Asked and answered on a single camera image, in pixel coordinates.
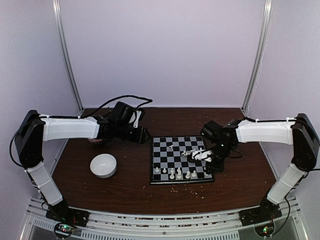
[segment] wire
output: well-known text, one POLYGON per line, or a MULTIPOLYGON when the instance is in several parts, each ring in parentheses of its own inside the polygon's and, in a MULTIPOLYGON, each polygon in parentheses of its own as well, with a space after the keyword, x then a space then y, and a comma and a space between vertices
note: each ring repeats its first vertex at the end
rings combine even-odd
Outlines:
POLYGON ((45 210, 45 209, 44 209, 44 204, 46 204, 45 201, 41 204, 41 208, 42 208, 43 210, 45 210))
POLYGON ((12 155, 12 144, 13 144, 15 138, 17 137, 17 135, 20 133, 20 131, 23 130, 26 126, 28 126, 31 122, 32 122, 32 121, 28 121, 27 123, 25 123, 24 125, 22 125, 22 126, 13 134, 13 136, 12 136, 12 138, 11 138, 11 141, 10 141, 10 145, 9 145, 9 155, 10 155, 10 158, 11 158, 12 162, 13 162, 15 165, 17 165, 17 166, 19 166, 19 167, 21 167, 21 168, 24 168, 24 169, 25 169, 25 167, 22 166, 21 164, 17 163, 17 162, 15 161, 15 159, 14 159, 14 156, 12 155))
POLYGON ((314 169, 311 169, 309 172, 312 172, 312 171, 320 171, 320 168, 314 168, 314 169))
POLYGON ((236 153, 238 153, 239 155, 236 155, 236 156, 227 156, 227 158, 229 158, 229 159, 240 159, 240 158, 242 158, 243 157, 243 153, 242 152, 240 152, 239 150, 234 150, 233 152, 236 152, 236 153))
POLYGON ((111 103, 111 102, 114 102, 115 100, 118 100, 118 99, 124 99, 124 98, 134 98, 134 99, 139 99, 139 100, 144 100, 145 102, 139 104, 137 108, 143 106, 143 105, 146 105, 146 104, 149 104, 149 103, 152 103, 152 99, 149 99, 149 98, 145 98, 145 97, 141 97, 141 96, 135 96, 135 95, 122 95, 122 96, 117 96, 115 98, 112 98, 108 101, 106 101, 104 104, 102 104, 101 106, 99 106, 97 109, 95 109, 94 111, 92 111, 91 113, 89 114, 86 114, 86 115, 82 115, 80 118, 81 119, 84 119, 84 118, 88 118, 88 117, 91 117, 93 114, 95 114, 96 112, 98 112, 100 109, 102 109, 105 105, 111 103))
POLYGON ((289 207, 289 209, 288 209, 288 215, 286 216, 286 219, 284 220, 284 222, 283 222, 283 224, 281 225, 281 227, 279 227, 279 229, 278 229, 276 232, 274 232, 274 233, 271 234, 272 237, 280 232, 280 230, 286 225, 286 223, 287 223, 287 221, 288 221, 288 219, 289 219, 289 216, 290 216, 290 212, 291 212, 290 203, 289 203, 289 201, 288 201, 288 199, 287 199, 287 196, 285 196, 284 199, 285 199, 285 201, 286 201, 286 203, 288 204, 288 207, 289 207))

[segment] white pawn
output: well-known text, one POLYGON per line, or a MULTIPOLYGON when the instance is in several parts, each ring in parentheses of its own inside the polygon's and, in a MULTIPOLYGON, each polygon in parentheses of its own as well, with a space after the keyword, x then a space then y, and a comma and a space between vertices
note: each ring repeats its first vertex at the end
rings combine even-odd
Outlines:
POLYGON ((189 178, 190 178, 190 171, 187 171, 187 172, 186 172, 185 178, 186 178, 186 179, 189 179, 189 178))

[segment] chessboard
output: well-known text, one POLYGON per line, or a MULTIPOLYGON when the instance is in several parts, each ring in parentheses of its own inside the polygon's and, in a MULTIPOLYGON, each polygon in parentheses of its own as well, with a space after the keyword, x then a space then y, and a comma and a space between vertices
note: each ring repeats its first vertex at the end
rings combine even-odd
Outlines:
POLYGON ((151 185, 215 181, 211 174, 205 174, 206 161, 188 162, 186 156, 181 156, 184 151, 206 149, 202 136, 153 137, 151 144, 151 185), (189 178, 186 178, 187 172, 190 172, 189 178))

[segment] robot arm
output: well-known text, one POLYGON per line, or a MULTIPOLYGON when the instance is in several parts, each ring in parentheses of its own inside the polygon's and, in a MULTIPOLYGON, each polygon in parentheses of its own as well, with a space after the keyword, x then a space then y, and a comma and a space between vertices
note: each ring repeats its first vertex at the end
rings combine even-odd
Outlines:
POLYGON ((320 141, 308 117, 300 113, 285 120, 259 121, 250 118, 232 120, 225 126, 214 121, 206 123, 201 134, 216 145, 206 151, 194 151, 190 161, 205 160, 206 173, 224 170, 224 160, 235 151, 239 143, 270 142, 293 145, 294 156, 280 178, 267 192, 256 210, 241 211, 243 225, 270 220, 288 193, 312 170, 320 154, 320 141))
POLYGON ((15 138, 15 146, 21 165, 30 177, 33 185, 42 194, 48 204, 47 217, 58 221, 76 221, 85 226, 88 213, 69 208, 49 171, 42 156, 43 142, 55 139, 86 138, 112 141, 120 138, 124 141, 143 144, 150 139, 148 130, 138 126, 144 111, 118 102, 106 116, 65 117, 40 115, 36 110, 27 113, 21 130, 15 138))

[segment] lavender wall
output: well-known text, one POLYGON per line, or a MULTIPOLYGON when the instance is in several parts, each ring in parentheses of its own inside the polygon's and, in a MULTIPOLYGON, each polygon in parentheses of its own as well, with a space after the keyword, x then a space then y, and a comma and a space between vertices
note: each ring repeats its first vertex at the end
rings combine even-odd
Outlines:
POLYGON ((85 107, 135 94, 154 106, 240 107, 263 0, 61 1, 85 107))
MULTIPOLYGON (((318 0, 275 1, 250 117, 278 119, 306 113, 320 135, 319 13, 318 0)), ((292 146, 264 143, 263 147, 281 174, 293 156, 292 146)), ((311 239, 320 239, 320 172, 310 173, 297 188, 296 196, 311 239)))
MULTIPOLYGON (((10 161, 10 139, 30 109, 68 115, 78 111, 51 1, 1 1, 0 39, 0 239, 14 240, 35 190, 23 169, 10 161)), ((61 144, 44 145, 48 168, 61 144)))

